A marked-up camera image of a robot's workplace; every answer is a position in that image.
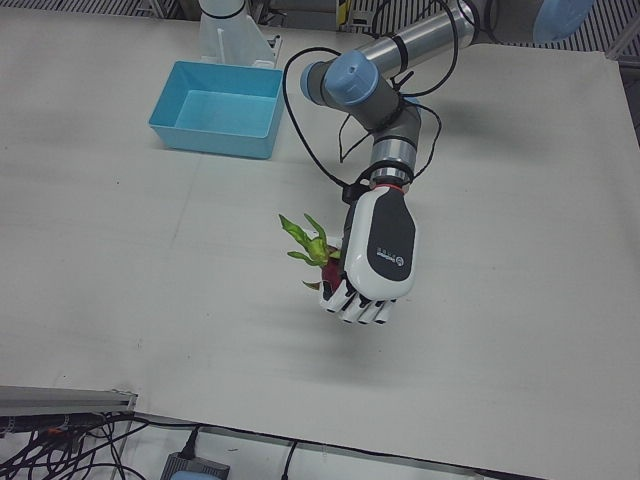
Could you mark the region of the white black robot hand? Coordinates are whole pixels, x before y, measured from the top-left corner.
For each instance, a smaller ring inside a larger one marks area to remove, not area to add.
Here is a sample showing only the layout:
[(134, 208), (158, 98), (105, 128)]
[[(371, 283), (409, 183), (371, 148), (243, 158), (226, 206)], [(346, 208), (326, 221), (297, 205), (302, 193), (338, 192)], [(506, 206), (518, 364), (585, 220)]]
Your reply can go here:
[(338, 279), (321, 283), (320, 306), (347, 323), (387, 323), (413, 287), (417, 244), (401, 188), (382, 184), (364, 193), (349, 209)]

